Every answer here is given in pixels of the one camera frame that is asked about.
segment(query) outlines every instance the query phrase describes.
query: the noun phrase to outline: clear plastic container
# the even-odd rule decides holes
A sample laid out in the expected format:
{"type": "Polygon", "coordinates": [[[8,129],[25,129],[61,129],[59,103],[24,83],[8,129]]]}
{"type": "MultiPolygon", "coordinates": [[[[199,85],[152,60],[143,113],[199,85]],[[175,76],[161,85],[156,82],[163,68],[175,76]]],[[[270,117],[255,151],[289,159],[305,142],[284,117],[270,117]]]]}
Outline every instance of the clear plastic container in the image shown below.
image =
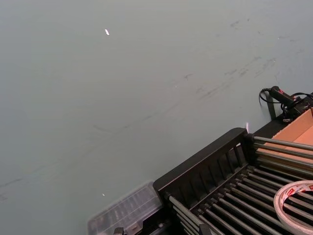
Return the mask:
{"type": "Polygon", "coordinates": [[[88,234],[113,235],[117,227],[123,227],[128,235],[138,233],[143,221],[162,207],[152,184],[145,183],[90,219],[88,234]]]}

